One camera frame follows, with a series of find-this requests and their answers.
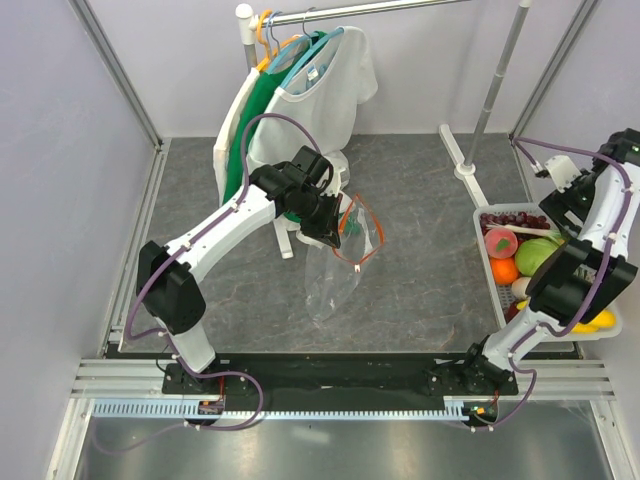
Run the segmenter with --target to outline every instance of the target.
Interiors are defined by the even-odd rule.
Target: white bracket
[[[276,239],[278,240],[278,248],[282,259],[293,258],[293,248],[291,248],[291,240],[287,231],[287,222],[284,215],[273,221],[273,228],[276,231]]]
[[[556,185],[559,192],[564,192],[565,188],[571,186],[581,173],[573,161],[566,155],[556,155],[544,162],[544,166],[551,175],[551,180]]]
[[[438,132],[440,133],[442,143],[444,143],[444,146],[449,153],[449,157],[451,157],[451,160],[455,165],[453,175],[458,180],[461,180],[462,183],[464,183],[464,186],[466,187],[473,204],[476,206],[476,208],[486,207],[487,205],[489,205],[489,202],[487,202],[487,199],[484,196],[482,188],[480,188],[480,185],[476,180],[476,166],[464,165],[464,155],[462,154],[462,150],[460,150],[460,147],[458,146],[458,142],[456,142],[456,139],[453,138],[453,134],[451,133],[449,125],[443,123],[438,128]]]

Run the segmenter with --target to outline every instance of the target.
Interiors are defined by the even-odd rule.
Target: white plastic basket
[[[484,237],[482,235],[482,228],[480,227],[480,215],[488,213],[492,215],[516,215],[518,212],[525,212],[532,215],[545,215],[545,213],[535,203],[505,203],[498,205],[489,205],[487,207],[480,207],[473,213],[473,225],[476,229],[476,236],[478,238],[478,250],[480,250],[480,257],[482,258],[482,264],[484,266],[484,273],[487,277],[487,283],[489,284],[489,292],[491,293],[491,302],[493,303],[493,309],[496,312],[498,318],[498,324],[500,327],[504,327],[507,324],[504,318],[503,311],[513,303],[515,297],[511,293],[510,285],[496,285],[493,280],[493,273],[491,273],[491,266],[489,265],[489,254],[484,246]],[[610,310],[616,316],[616,325],[612,328],[601,328],[594,333],[570,333],[566,337],[556,338],[551,337],[548,342],[577,342],[577,341],[589,341],[599,340],[601,338],[615,337],[622,331],[622,317],[619,315],[618,309],[614,304],[609,305],[607,310]]]

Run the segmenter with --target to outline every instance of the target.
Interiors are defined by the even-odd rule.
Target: metal rod
[[[511,24],[509,36],[507,37],[507,41],[504,44],[504,49],[502,50],[500,61],[498,62],[498,66],[496,67],[496,73],[493,75],[493,80],[491,82],[491,86],[489,87],[487,98],[484,101],[482,112],[480,112],[480,118],[478,119],[478,123],[476,124],[476,128],[473,132],[471,148],[469,149],[469,153],[464,159],[465,167],[470,167],[471,165],[473,165],[473,158],[475,157],[475,154],[478,150],[480,138],[487,128],[487,123],[489,122],[489,117],[491,116],[493,105],[496,103],[498,92],[500,91],[500,87],[502,86],[502,80],[504,79],[507,67],[509,66],[509,61],[511,60],[513,49],[518,42],[518,37],[520,36],[520,32],[522,31],[522,26],[524,25],[524,20],[527,17],[527,13],[529,13],[531,1],[532,0],[521,0],[520,4],[518,5],[516,16],[514,17],[513,23]]]
[[[393,10],[406,10],[409,8],[428,7],[431,5],[442,5],[445,3],[459,3],[469,0],[394,0],[390,2],[367,3],[364,5],[353,5],[349,7],[327,8],[325,10],[312,10],[310,12],[290,13],[278,15],[273,18],[273,25],[291,25],[294,23],[313,22],[327,20],[330,18],[353,17],[356,15],[366,15],[368,13],[390,12]]]
[[[244,57],[247,60],[247,69],[249,71],[258,65],[258,53],[256,52],[255,44],[244,46]]]
[[[236,18],[240,28],[240,39],[244,45],[244,57],[247,60],[247,69],[251,71],[258,65],[258,54],[256,53],[256,32],[251,28],[251,23],[255,18],[251,5],[241,3],[236,7]]]
[[[129,77],[122,67],[115,50],[111,46],[111,43],[109,42],[102,25],[100,25],[95,12],[89,5],[88,0],[69,0],[69,3],[78,15],[80,22],[84,25],[89,38],[93,41],[93,44],[107,67],[107,70],[109,70],[111,77],[113,77],[116,85],[133,109],[134,114],[138,118],[142,128],[144,128],[149,140],[151,140],[151,143],[153,143],[156,148],[159,148],[160,145],[162,145],[162,136],[156,130],[156,127],[151,121],[151,117],[149,117],[144,105],[142,105],[142,101],[140,101],[138,94],[133,88]]]
[[[560,68],[564,65],[564,62],[573,49],[578,37],[584,30],[584,27],[587,25],[599,4],[600,0],[582,0],[580,6],[576,9],[576,13],[573,15],[571,23],[564,32],[555,52],[553,52],[549,63],[540,76],[538,84],[534,88],[529,100],[527,100],[526,106],[522,110],[518,121],[513,127],[513,131],[511,132],[512,135],[518,137],[524,132],[524,129],[531,121],[531,118],[533,118],[538,106],[549,91],[551,83],[558,75]]]

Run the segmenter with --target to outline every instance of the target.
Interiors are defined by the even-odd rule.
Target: white t-shirt
[[[344,33],[330,38],[286,89],[278,87],[266,112],[297,120],[316,140],[320,153],[330,160],[344,159],[340,150],[353,132],[357,105],[377,89],[366,35],[359,28],[344,27]],[[293,160],[303,145],[311,146],[294,125],[265,119],[249,145],[249,170]]]
[[[216,138],[216,144],[213,146],[213,171],[216,176],[216,185],[218,185],[218,197],[220,205],[224,198],[224,189],[227,185],[227,164],[229,163],[229,150],[238,129],[240,115],[249,98],[249,94],[253,91],[253,87],[258,81],[260,72],[252,68],[246,80],[240,87],[240,91],[233,100],[227,116],[222,122],[220,133]]]

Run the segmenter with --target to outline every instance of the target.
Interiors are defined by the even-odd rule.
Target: plastic bag
[[[338,232],[339,249],[310,245],[307,251],[306,307],[313,320],[329,318],[345,302],[384,244],[378,219],[359,195],[342,215]]]

